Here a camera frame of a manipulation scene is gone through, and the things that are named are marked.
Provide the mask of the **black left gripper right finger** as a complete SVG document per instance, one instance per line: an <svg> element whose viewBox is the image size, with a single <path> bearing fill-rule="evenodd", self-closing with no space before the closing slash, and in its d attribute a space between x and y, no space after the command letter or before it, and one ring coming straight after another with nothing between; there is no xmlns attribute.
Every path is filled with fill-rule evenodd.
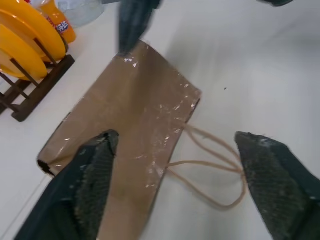
<svg viewBox="0 0 320 240"><path fill-rule="evenodd" d="M238 131L251 197L274 240L320 238L320 180L283 143Z"/></svg>

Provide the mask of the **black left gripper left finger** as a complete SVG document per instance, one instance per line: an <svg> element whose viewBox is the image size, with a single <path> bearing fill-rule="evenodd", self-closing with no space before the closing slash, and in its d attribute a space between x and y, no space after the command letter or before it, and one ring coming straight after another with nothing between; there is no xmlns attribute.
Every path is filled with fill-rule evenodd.
<svg viewBox="0 0 320 240"><path fill-rule="evenodd" d="M111 187L119 133L82 144L48 184L15 236L17 240L95 240Z"/></svg>

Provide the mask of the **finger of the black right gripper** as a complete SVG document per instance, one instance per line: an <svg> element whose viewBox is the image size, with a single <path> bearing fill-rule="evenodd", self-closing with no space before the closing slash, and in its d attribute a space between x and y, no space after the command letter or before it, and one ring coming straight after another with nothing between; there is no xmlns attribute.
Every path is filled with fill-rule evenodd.
<svg viewBox="0 0 320 240"><path fill-rule="evenodd" d="M257 1L264 4L269 4L273 7L282 7L293 2L294 0L257 0Z"/></svg>
<svg viewBox="0 0 320 240"><path fill-rule="evenodd" d="M161 0L122 0L118 12L118 55L127 56L148 29Z"/></svg>

